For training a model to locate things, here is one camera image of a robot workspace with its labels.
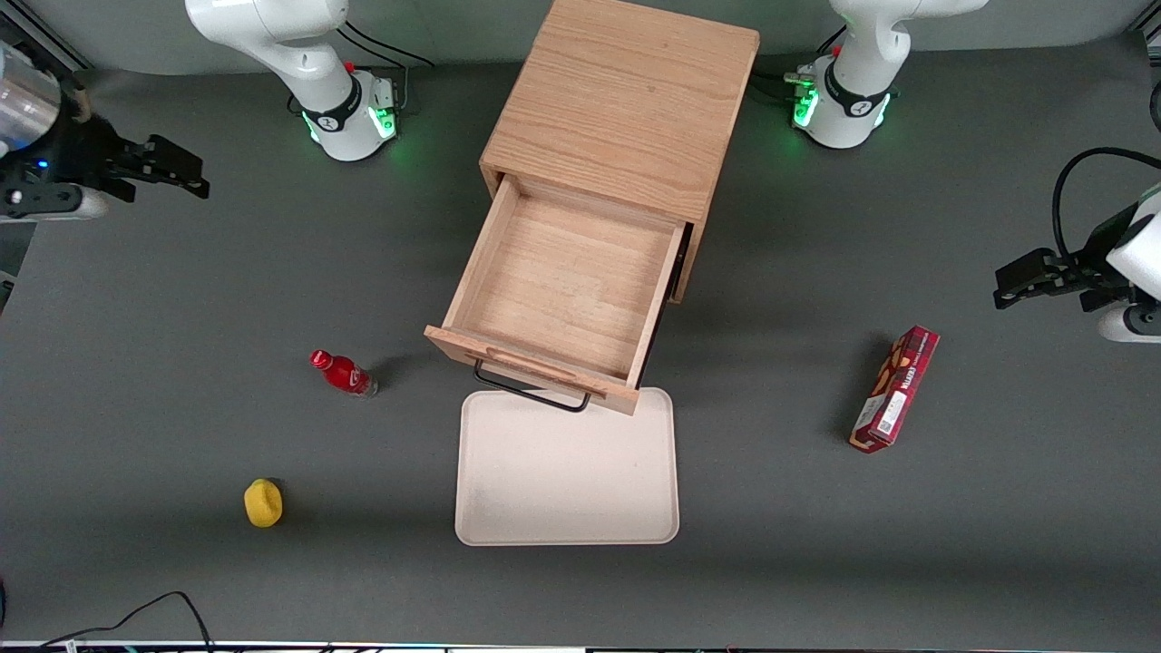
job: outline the wooden cabinet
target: wooden cabinet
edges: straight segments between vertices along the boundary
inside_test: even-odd
[[[477,375],[632,415],[757,48],[749,29],[556,0],[479,160],[492,208],[426,336]]]

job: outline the cabinet top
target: cabinet top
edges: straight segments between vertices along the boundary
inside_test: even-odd
[[[701,222],[757,50],[751,29],[556,0],[481,164]]]

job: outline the gray wall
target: gray wall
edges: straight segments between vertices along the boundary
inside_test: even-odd
[[[825,0],[636,0],[762,33],[764,53],[814,48],[838,26]],[[158,74],[260,70],[208,43],[182,0],[28,0],[99,67]],[[351,0],[363,31],[437,62],[520,60],[550,0]],[[914,21],[920,50],[1072,45],[1123,30],[1148,0],[991,0],[974,14]],[[374,59],[332,36],[339,53]]]

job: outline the gray table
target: gray table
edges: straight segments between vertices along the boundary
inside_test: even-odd
[[[218,639],[1161,645],[1161,349],[1102,340],[1075,297],[990,297],[995,267],[1051,243],[1072,155],[1158,151],[1139,38],[916,55],[857,151],[747,101],[646,374],[677,406],[682,531],[659,547],[453,532],[478,388],[421,332],[488,210],[476,160],[517,70],[416,74],[402,138],[351,165],[272,76],[99,80],[125,135],[189,146],[214,191],[143,188],[36,235],[0,320],[7,638],[185,589]],[[1155,177],[1086,164],[1069,237]],[[924,388],[895,449],[858,453],[846,430],[915,323],[944,336]],[[326,388],[320,346],[373,363],[381,396]],[[288,493],[269,531],[243,514],[258,476]],[[196,630],[173,604],[124,636]]]

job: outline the plastic tray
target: plastic tray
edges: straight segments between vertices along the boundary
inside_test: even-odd
[[[464,544],[664,544],[678,525],[664,390],[642,389],[633,417],[597,406],[570,414],[504,392],[464,400],[455,498]]]

